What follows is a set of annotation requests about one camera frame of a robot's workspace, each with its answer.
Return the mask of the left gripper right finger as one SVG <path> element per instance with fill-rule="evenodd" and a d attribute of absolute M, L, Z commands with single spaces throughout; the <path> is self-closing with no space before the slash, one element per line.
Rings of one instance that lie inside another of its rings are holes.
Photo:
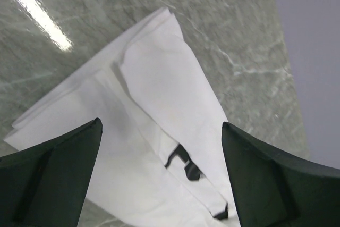
<path fill-rule="evenodd" d="M 222 147 L 241 226 L 339 226 L 339 170 L 294 156 L 235 125 Z"/>

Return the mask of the white t shirt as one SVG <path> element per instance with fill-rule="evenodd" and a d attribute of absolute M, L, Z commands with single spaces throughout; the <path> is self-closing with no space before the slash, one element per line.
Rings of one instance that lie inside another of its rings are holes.
<path fill-rule="evenodd" d="M 87 198 L 132 226 L 239 226 L 226 115 L 173 13 L 161 8 L 36 102 L 5 141 L 23 150 L 99 118 Z"/>

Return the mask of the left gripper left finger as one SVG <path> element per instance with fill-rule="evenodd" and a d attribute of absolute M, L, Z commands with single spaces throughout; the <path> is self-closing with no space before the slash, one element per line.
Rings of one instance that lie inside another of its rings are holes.
<path fill-rule="evenodd" d="M 100 147 L 96 118 L 1 157 L 1 226 L 77 226 Z"/>

